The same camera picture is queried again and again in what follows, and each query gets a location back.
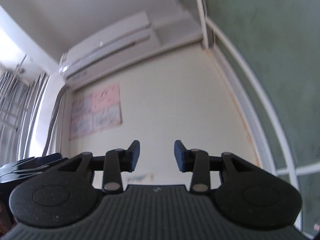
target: green chalkboard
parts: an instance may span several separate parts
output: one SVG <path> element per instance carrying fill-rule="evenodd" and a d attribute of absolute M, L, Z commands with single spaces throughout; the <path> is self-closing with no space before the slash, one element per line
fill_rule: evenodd
<path fill-rule="evenodd" d="M 269 96 L 297 166 L 320 161 L 320 0 L 206 0 Z"/>

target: grey curtain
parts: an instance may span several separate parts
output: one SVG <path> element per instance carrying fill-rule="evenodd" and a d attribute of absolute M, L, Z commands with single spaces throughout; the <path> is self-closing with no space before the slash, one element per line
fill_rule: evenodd
<path fill-rule="evenodd" d="M 30 134 L 49 76 L 29 86 L 6 71 L 0 77 L 0 166 L 29 157 Z"/>

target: black device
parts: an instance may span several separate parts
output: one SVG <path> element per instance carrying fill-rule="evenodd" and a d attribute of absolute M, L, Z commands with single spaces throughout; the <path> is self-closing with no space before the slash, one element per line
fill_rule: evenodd
<path fill-rule="evenodd" d="M 187 150 L 174 154 L 184 185 L 129 185 L 140 154 L 134 141 L 127 150 L 105 156 L 85 152 L 23 182 L 9 205 L 18 224 L 2 240 L 225 239 L 302 240 L 294 226 L 302 200 L 290 184 L 232 153 L 209 156 Z M 92 187 L 94 171 L 103 171 L 102 189 Z M 210 171 L 221 186 L 210 187 Z"/>

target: round black joint cover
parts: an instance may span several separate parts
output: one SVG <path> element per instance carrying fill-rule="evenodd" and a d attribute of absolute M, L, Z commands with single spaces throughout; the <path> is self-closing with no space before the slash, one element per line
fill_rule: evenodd
<path fill-rule="evenodd" d="M 76 172 L 41 174 L 16 187 L 9 199 L 18 222 L 37 228 L 75 223 L 95 207 L 94 188 Z"/>
<path fill-rule="evenodd" d="M 292 225 L 302 205 L 294 187 L 266 172 L 241 173 L 228 180 L 215 191 L 214 201 L 227 219 L 261 230 Z"/>

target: silver screw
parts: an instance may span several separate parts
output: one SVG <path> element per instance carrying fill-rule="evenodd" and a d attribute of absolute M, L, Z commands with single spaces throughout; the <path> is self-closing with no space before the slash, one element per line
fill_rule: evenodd
<path fill-rule="evenodd" d="M 194 184 L 192 189 L 196 192 L 206 192 L 208 190 L 208 186 L 202 183 Z"/>
<path fill-rule="evenodd" d="M 115 191 L 115 190 L 118 190 L 120 188 L 120 184 L 116 183 L 116 182 L 108 182 L 103 187 L 104 187 L 105 190 Z"/>

